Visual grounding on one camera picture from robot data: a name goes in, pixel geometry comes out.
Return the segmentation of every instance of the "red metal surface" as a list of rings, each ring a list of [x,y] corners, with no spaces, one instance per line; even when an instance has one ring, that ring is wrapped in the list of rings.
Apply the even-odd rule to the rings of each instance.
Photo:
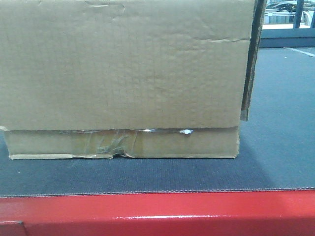
[[[21,221],[0,221],[0,236],[27,236]]]
[[[312,236],[315,191],[0,198],[0,221],[29,236]]]

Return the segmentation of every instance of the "box lid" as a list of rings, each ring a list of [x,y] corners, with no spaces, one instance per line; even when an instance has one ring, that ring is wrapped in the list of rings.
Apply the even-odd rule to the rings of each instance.
[[[255,0],[0,4],[3,129],[240,122]]]

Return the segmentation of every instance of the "gray mat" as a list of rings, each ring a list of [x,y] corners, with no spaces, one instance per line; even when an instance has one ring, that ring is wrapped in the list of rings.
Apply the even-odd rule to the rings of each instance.
[[[315,58],[260,50],[250,121],[242,123],[234,160],[12,161],[1,138],[0,196],[314,189],[314,78]]]

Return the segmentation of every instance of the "car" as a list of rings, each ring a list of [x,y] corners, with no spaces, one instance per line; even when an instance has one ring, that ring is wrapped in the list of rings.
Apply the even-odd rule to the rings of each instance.
[[[271,3],[267,5],[266,12],[296,12],[297,1],[283,1],[280,3]],[[314,11],[315,1],[305,1],[303,11]]]

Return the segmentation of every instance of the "cardboard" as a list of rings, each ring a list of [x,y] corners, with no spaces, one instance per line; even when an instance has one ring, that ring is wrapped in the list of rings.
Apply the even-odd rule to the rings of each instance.
[[[154,146],[153,140],[172,135],[150,132],[144,144],[152,149],[135,156],[235,156],[242,102],[249,103],[250,92],[243,93],[246,81],[252,81],[252,76],[245,78],[250,43],[254,48],[258,43],[251,38],[260,4],[1,1],[0,125],[11,158],[19,154],[46,158],[43,154],[61,150],[73,155],[58,144],[60,131],[65,130],[189,128],[205,128],[208,136],[200,140],[198,132],[190,138],[179,133],[168,140],[174,149],[161,152],[167,144]],[[260,29],[253,32],[258,35]],[[231,139],[213,135],[214,130],[229,129]],[[59,132],[54,140],[51,131]],[[75,138],[65,139],[72,143]],[[187,140],[194,145],[185,146]],[[198,151],[196,140],[202,143]],[[225,140],[230,140],[231,150],[218,152]],[[55,153],[45,148],[53,144]]]
[[[248,116],[249,116],[253,81],[254,81],[254,76],[255,76],[255,65],[256,65],[257,56],[258,56],[258,47],[260,43],[260,36],[261,36],[261,31],[262,31],[266,3],[267,1],[265,0],[256,1],[255,8],[254,8],[254,19],[252,22],[252,37],[251,37],[250,48],[248,51],[246,78],[245,78],[243,101],[242,101],[241,119],[244,121],[247,121]]]
[[[234,158],[238,154],[238,127],[145,132],[107,130],[90,132],[5,132],[11,159],[112,158]]]

